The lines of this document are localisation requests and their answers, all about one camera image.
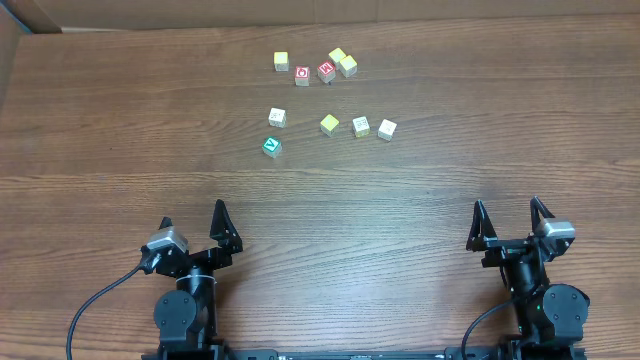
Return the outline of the white block blue letter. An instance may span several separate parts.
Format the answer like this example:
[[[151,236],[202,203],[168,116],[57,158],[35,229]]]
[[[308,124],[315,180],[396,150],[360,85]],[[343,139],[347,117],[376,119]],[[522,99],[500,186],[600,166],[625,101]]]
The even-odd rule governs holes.
[[[386,141],[391,141],[396,130],[397,124],[388,119],[383,119],[379,128],[378,136]]]

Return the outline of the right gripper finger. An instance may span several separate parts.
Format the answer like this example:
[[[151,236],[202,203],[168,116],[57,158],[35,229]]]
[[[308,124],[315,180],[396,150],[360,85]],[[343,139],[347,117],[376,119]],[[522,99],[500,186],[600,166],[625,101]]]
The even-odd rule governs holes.
[[[553,218],[553,213],[544,205],[538,196],[530,200],[531,223],[539,225],[543,219]]]
[[[481,200],[474,204],[472,224],[466,243],[467,250],[488,250],[498,241],[497,234]]]

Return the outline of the white block yellow sides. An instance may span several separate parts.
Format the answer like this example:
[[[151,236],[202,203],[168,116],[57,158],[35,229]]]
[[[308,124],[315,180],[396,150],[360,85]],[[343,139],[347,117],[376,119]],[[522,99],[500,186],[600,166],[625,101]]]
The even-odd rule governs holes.
[[[352,120],[352,128],[356,138],[367,136],[370,131],[370,125],[366,116],[360,116]]]

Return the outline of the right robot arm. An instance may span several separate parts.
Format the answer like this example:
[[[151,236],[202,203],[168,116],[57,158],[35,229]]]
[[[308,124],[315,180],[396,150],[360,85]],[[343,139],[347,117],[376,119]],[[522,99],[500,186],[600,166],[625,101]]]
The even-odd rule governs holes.
[[[538,198],[530,201],[531,231],[524,238],[501,240],[482,201],[474,213],[466,249],[482,252],[482,266],[500,270],[510,299],[476,318],[461,340],[462,359],[584,359],[574,344],[584,336],[590,298],[568,284],[553,284],[545,264],[564,255],[576,238],[570,221],[556,217]],[[489,316],[512,307],[518,333],[493,348],[469,348],[473,330]]]

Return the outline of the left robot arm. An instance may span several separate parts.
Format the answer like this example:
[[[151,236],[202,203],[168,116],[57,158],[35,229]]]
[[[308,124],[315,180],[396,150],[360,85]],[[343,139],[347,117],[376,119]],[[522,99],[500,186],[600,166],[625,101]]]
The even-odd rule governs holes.
[[[242,252],[243,245],[222,200],[215,203],[209,237],[217,242],[215,246],[192,253],[187,239],[165,217],[141,247],[140,269],[145,274],[173,278],[176,285],[156,302],[153,316],[159,329],[159,346],[156,352],[143,354],[143,360],[236,357],[218,336],[214,272],[230,266],[232,256]]]

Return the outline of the white picture block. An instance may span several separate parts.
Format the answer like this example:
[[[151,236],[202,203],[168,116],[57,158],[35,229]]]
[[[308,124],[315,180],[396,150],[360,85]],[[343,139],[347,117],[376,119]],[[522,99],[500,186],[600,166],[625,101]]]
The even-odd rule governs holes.
[[[286,126],[286,111],[280,108],[272,108],[269,112],[268,122],[270,126],[284,128]]]

